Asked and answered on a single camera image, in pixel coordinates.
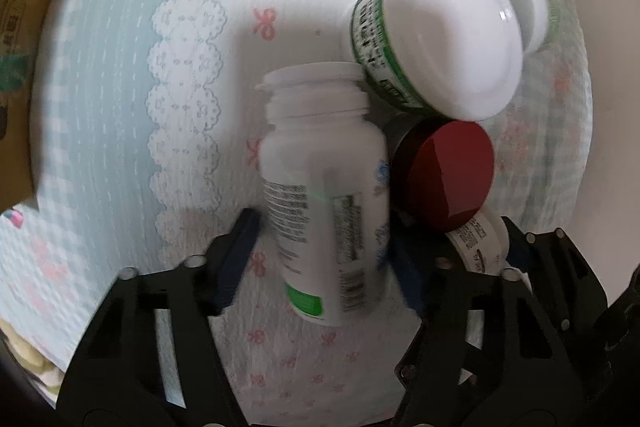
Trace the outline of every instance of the white pill bottle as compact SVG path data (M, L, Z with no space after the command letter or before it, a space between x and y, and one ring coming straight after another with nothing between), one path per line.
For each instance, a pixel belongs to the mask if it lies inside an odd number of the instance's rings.
M274 129L260 172L287 296L298 315L327 326L368 315L386 286L388 162L385 137L363 118L363 79L352 62L264 77Z

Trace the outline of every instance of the cardboard box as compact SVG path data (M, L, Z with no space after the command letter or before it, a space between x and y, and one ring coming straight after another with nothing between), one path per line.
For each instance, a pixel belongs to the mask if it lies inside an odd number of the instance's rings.
M0 212L33 194L31 79L49 0L0 0Z

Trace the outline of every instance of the bottle cap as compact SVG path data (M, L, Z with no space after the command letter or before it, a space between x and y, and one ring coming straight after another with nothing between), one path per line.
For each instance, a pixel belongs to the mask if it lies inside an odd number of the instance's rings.
M494 149L474 122L424 120L391 162L394 204L436 232L464 225L484 203L494 177Z
M314 62L271 71L261 89L273 92L267 104L267 120L317 116L332 112L362 111L369 97L356 81L364 80L355 62Z

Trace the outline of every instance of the barcode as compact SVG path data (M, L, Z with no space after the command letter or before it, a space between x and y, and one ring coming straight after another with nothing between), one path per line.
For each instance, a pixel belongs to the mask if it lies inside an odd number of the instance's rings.
M332 198L335 246L339 264L352 263L362 257L362 195L348 194Z
M340 304L343 312L359 310L365 305L364 270L340 274Z

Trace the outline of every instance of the blue gingham fabric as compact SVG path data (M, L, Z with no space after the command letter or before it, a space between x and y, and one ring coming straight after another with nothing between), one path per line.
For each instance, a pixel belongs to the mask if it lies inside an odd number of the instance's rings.
M0 218L0 316L65 369L120 269L175 266L260 204L268 126L254 86L276 68L341 60L337 29L354 1L52 0L31 115L37 194L17 207L21 229ZM586 52L573 0L564 4L556 41L526 58L513 102L482 123L496 153L490 204L526 230L569 220L589 151ZM290 311L262 237L214 326L248 419L346 427L388 417L402 394L389 375L417 328L398 289L353 328Z

